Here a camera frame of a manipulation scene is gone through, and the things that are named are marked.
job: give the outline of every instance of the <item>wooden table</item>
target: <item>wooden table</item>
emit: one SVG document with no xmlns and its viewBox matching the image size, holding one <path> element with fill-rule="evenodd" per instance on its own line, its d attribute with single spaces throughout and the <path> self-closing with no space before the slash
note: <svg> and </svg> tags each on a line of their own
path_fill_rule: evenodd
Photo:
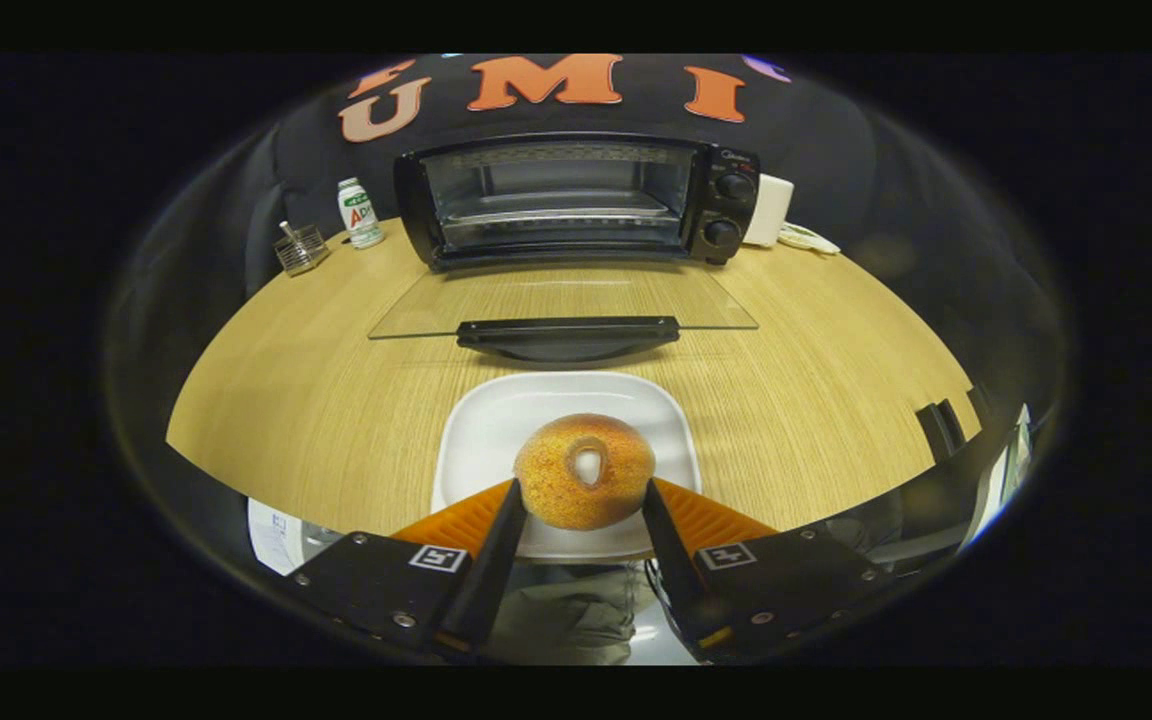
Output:
<svg viewBox="0 0 1152 720">
<path fill-rule="evenodd" d="M 340 532 L 387 535 L 429 515 L 452 408 L 480 382 L 535 371 L 455 338 L 369 340 L 429 273 L 402 223 L 382 225 L 380 245 L 353 250 L 338 234 L 316 270 L 248 301 L 189 374 L 166 438 L 243 495 Z M 972 382 L 940 338 L 846 256 L 744 247 L 689 272 L 708 273 L 758 328 L 685 329 L 602 369 L 677 400 L 704 495 L 795 528 L 932 467 L 919 407 L 947 397 L 965 437 L 979 432 Z"/>
</svg>

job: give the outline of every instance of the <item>toaster oven knob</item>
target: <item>toaster oven knob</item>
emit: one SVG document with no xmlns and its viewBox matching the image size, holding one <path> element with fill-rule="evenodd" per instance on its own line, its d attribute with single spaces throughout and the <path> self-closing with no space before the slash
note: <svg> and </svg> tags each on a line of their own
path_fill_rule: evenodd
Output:
<svg viewBox="0 0 1152 720">
<path fill-rule="evenodd" d="M 736 223 L 727 222 L 727 220 L 714 220 L 714 222 L 705 225 L 705 240 L 711 245 L 737 245 L 740 238 L 741 232 Z"/>
<path fill-rule="evenodd" d="M 749 182 L 745 176 L 730 174 L 730 176 L 718 179 L 714 184 L 718 187 L 719 195 L 732 197 L 733 200 L 749 202 L 755 198 L 755 183 Z"/>
</svg>

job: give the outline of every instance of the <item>bagel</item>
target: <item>bagel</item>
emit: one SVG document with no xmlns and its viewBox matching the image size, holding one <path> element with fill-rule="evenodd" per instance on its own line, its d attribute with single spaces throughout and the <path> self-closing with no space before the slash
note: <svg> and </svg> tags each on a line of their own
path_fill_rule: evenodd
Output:
<svg viewBox="0 0 1152 720">
<path fill-rule="evenodd" d="M 598 452 L 598 480 L 576 470 L 584 450 Z M 596 530 L 620 523 L 643 507 L 655 472 L 652 446 L 630 425 L 607 415 L 559 418 L 526 439 L 513 464 L 522 505 L 553 528 Z"/>
</svg>

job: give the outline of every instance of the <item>bottle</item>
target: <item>bottle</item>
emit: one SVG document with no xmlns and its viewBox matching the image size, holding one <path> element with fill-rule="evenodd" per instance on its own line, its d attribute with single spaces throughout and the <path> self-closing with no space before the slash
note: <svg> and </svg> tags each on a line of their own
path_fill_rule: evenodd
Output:
<svg viewBox="0 0 1152 720">
<path fill-rule="evenodd" d="M 376 212 L 371 209 L 367 191 L 358 183 L 358 179 L 343 179 L 338 183 L 338 205 L 340 219 L 344 220 L 344 229 L 349 232 L 349 245 L 372 247 L 385 237 L 385 232 L 376 222 Z"/>
</svg>

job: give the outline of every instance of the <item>wire basket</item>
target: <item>wire basket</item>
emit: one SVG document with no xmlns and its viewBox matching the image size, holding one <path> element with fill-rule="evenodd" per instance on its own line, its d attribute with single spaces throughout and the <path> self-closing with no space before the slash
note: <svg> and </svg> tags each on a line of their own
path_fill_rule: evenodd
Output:
<svg viewBox="0 0 1152 720">
<path fill-rule="evenodd" d="M 323 242 L 323 233 L 314 225 L 293 232 L 293 237 L 282 236 L 274 242 L 274 255 L 288 275 L 308 273 L 323 262 L 328 247 Z"/>
</svg>

